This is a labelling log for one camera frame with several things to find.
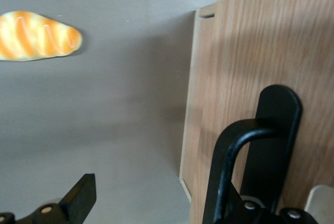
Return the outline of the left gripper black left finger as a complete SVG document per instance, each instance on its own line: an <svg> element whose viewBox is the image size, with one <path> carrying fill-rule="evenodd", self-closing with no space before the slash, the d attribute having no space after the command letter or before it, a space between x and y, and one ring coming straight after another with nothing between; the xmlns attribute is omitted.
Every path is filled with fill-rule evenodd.
<svg viewBox="0 0 334 224"><path fill-rule="evenodd" d="M16 219L13 213L3 212L1 223L83 223L96 200L96 176L84 174L59 203L42 205L22 219Z"/></svg>

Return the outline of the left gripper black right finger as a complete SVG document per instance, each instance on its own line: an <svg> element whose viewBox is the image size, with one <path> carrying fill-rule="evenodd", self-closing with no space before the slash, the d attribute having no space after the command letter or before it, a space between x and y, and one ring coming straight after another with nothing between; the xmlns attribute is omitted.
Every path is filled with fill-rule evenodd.
<svg viewBox="0 0 334 224"><path fill-rule="evenodd" d="M276 215L253 197L234 197L234 223L318 223L308 212L283 208Z"/></svg>

